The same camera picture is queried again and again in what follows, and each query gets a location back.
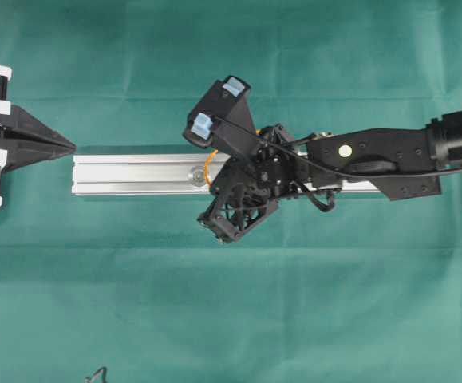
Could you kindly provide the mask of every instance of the metal screw head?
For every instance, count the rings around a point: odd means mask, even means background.
[[[204,180],[204,168],[202,166],[193,167],[188,173],[188,180],[190,184],[196,187],[202,187],[206,184]]]

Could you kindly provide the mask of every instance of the green tablecloth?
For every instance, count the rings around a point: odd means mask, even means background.
[[[258,127],[423,128],[462,109],[462,1],[0,0],[0,64],[82,149],[185,145],[228,74]],[[71,168],[4,176],[0,381],[462,381],[462,175],[285,202],[222,247],[195,221],[208,196],[82,199]]]

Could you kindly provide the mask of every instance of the black wire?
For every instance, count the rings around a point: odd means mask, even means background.
[[[101,375],[101,383],[107,383],[106,381],[106,367],[99,368],[91,377],[85,379],[86,383],[93,383],[97,377]]]
[[[294,182],[296,186],[302,189],[303,194],[309,199],[309,201],[317,207],[320,211],[327,213],[335,207],[334,192],[331,189],[326,189],[326,203],[321,202],[319,199],[314,197],[314,193],[309,190],[307,186],[302,183]]]
[[[249,132],[246,130],[243,126],[240,126],[238,124],[235,124],[234,122],[231,122],[229,120],[225,120],[224,118],[218,117],[218,116],[213,116],[216,120],[225,122],[227,124],[231,124],[232,126],[241,129],[244,131],[246,134],[249,134],[253,137],[255,137],[257,140],[261,140],[262,142],[266,142],[273,148],[277,148],[278,150],[285,152],[289,154],[290,156],[293,156],[297,158],[298,160],[305,162],[306,164],[309,164],[310,166],[313,166],[315,168],[318,168],[320,170],[323,170],[324,172],[336,174],[341,177],[347,177],[347,178],[358,178],[358,179],[378,179],[378,178],[393,178],[393,177],[398,177],[398,178],[411,178],[411,177],[431,177],[431,176],[446,176],[449,174],[456,174],[456,173],[461,173],[462,168],[457,168],[457,169],[445,169],[445,170],[436,170],[436,171],[431,171],[431,172],[402,172],[402,173],[381,173],[381,174],[370,174],[370,173],[348,173],[348,172],[340,172],[338,170],[335,170],[325,164],[320,164],[315,161],[309,160],[308,158],[305,158],[304,156],[300,156],[296,154],[295,152],[292,152],[291,150],[284,148],[282,145],[275,144],[273,142],[270,142],[266,138],[263,138],[261,136],[257,136],[253,132]]]

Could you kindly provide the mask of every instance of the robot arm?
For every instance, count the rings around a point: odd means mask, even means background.
[[[213,202],[198,218],[221,242],[241,239],[281,199],[306,196],[327,212],[343,181],[369,181],[398,200],[438,195],[440,176],[462,172],[462,112],[421,130],[374,128],[294,140],[280,124],[255,130],[250,89],[233,76],[215,82],[188,115],[183,133],[200,148],[231,156],[210,186]]]

